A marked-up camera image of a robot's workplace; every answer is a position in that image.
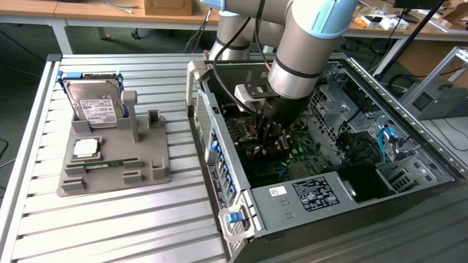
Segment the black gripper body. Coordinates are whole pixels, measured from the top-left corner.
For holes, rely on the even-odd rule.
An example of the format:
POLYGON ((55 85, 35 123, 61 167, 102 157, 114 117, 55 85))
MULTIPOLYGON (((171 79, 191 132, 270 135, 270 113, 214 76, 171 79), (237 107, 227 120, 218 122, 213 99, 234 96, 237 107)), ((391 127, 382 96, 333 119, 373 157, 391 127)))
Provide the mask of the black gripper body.
POLYGON ((302 113, 309 99, 309 96, 301 99, 289 99, 282 96, 270 97, 263 106, 263 115, 270 121, 289 128, 302 113))

